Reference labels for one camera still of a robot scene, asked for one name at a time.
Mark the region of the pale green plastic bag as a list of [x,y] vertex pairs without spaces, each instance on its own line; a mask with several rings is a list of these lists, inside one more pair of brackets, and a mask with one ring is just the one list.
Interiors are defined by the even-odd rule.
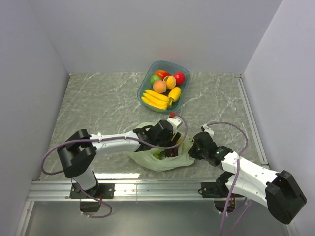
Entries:
[[[192,138],[187,135],[185,140],[178,146],[178,156],[176,157],[165,157],[165,150],[159,148],[142,152],[127,152],[126,155],[142,167],[156,172],[164,172],[192,165],[195,160],[188,153],[191,147]],[[159,154],[161,160],[154,158],[153,154]]]

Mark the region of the yellow banana bunch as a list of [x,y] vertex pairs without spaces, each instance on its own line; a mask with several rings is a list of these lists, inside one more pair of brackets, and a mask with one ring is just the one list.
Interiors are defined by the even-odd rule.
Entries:
[[147,105],[161,110],[167,110],[173,105],[172,98],[149,89],[142,93],[141,100]]

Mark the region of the pink orange peach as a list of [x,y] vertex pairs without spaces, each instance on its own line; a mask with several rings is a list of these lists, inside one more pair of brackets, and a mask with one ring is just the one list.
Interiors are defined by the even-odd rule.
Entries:
[[157,93],[165,93],[167,91],[166,84],[163,80],[161,81],[156,81],[153,84],[153,90]]

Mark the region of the orange round fruit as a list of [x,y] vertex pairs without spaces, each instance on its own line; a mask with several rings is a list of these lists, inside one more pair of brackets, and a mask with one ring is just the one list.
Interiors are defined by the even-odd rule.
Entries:
[[177,83],[175,77],[172,75],[164,77],[163,81],[165,82],[166,87],[169,90],[172,90],[176,86],[176,83]]

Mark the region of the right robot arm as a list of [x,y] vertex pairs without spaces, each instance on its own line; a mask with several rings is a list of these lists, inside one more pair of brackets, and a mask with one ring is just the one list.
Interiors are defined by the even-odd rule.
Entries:
[[274,218],[287,225],[307,203],[306,196],[290,172],[272,171],[239,157],[230,148],[217,146],[207,132],[193,137],[189,155],[223,170],[215,183],[201,184],[204,198],[226,197],[230,193],[244,196],[265,206]]

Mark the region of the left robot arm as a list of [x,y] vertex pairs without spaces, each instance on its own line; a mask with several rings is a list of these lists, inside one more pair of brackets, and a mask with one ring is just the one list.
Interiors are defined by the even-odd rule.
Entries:
[[135,128],[115,135],[89,134],[81,129],[65,145],[57,148],[66,178],[74,179],[89,198],[99,192],[99,185],[90,164],[95,157],[117,152],[143,152],[152,148],[169,149],[173,136],[182,125],[178,117],[162,119],[155,125]]

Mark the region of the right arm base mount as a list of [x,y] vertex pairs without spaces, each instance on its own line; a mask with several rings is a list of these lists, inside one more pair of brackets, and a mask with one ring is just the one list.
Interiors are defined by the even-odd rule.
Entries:
[[[198,189],[197,192],[202,198],[226,198],[229,190],[225,184],[228,182],[228,179],[233,176],[234,174],[232,173],[224,172],[215,182],[202,182],[201,188]],[[237,206],[236,200],[241,197],[242,196],[239,194],[231,194],[227,205],[227,215],[237,213],[246,204],[247,198],[244,198],[243,202]]]

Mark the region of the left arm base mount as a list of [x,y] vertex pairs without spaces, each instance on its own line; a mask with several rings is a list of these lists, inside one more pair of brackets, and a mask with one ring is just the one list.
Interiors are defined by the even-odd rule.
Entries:
[[71,186],[69,198],[80,200],[80,211],[85,214],[97,213],[100,210],[99,201],[114,198],[114,183],[99,183],[90,190],[81,191],[80,185],[75,182]]

